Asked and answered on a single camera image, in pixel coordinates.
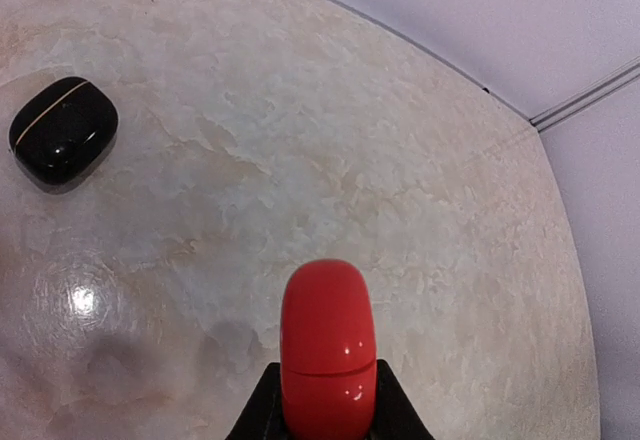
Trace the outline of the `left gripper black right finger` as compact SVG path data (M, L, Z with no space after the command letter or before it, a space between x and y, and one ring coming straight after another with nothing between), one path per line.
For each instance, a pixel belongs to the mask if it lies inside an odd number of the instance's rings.
M433 440L386 360L377 360L376 404L368 439Z

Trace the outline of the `red round charging case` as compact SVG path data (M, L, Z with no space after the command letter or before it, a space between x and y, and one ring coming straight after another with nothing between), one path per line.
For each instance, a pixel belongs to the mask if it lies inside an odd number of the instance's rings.
M376 400L368 289L352 264L306 263L290 277L280 321L284 420L296 439L363 439Z

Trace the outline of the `glossy black earbud case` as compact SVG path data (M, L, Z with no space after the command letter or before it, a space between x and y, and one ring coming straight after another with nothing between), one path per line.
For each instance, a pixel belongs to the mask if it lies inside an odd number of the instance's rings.
M114 139L114 103L77 76L55 81L16 114L8 139L14 157L40 182L59 186L81 175Z

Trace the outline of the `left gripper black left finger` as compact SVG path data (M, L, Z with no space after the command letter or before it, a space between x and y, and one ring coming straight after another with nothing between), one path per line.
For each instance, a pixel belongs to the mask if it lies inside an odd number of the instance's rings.
M269 363L234 423L227 440L292 439L284 420L278 362Z

